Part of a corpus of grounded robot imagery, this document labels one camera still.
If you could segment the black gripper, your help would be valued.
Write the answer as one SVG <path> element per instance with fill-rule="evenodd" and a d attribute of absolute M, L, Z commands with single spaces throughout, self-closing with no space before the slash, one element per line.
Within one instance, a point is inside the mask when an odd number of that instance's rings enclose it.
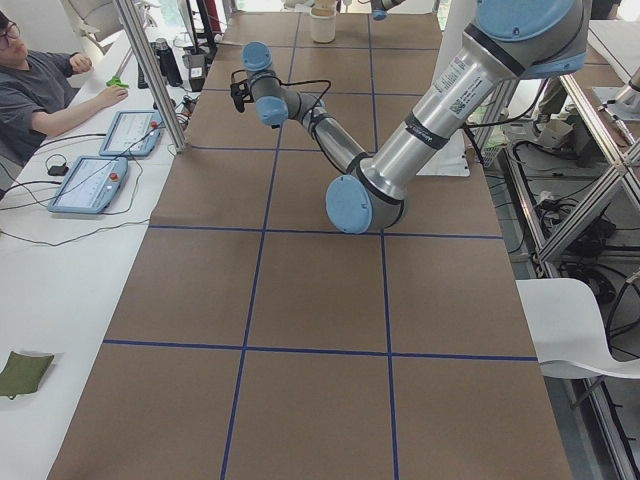
<path fill-rule="evenodd" d="M 253 102 L 253 95 L 247 80 L 230 84 L 230 96 L 238 112 L 245 112 L 245 105 Z"/>

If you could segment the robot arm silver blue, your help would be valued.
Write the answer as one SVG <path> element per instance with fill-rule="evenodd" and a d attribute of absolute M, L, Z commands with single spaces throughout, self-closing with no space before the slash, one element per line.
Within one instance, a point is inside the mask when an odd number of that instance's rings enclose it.
<path fill-rule="evenodd" d="M 377 231 L 403 218 L 409 183 L 500 83 L 582 68 L 590 16 L 590 2 L 580 0 L 477 2 L 461 49 L 374 155 L 319 97 L 285 86 L 262 42 L 243 47 L 246 77 L 231 82 L 230 95 L 238 111 L 254 104 L 272 128 L 299 122 L 340 173 L 325 195 L 332 224 L 350 234 Z"/>
<path fill-rule="evenodd" d="M 371 13 L 375 21 L 382 21 L 387 18 L 388 12 L 404 3 L 404 0 L 371 0 Z"/>

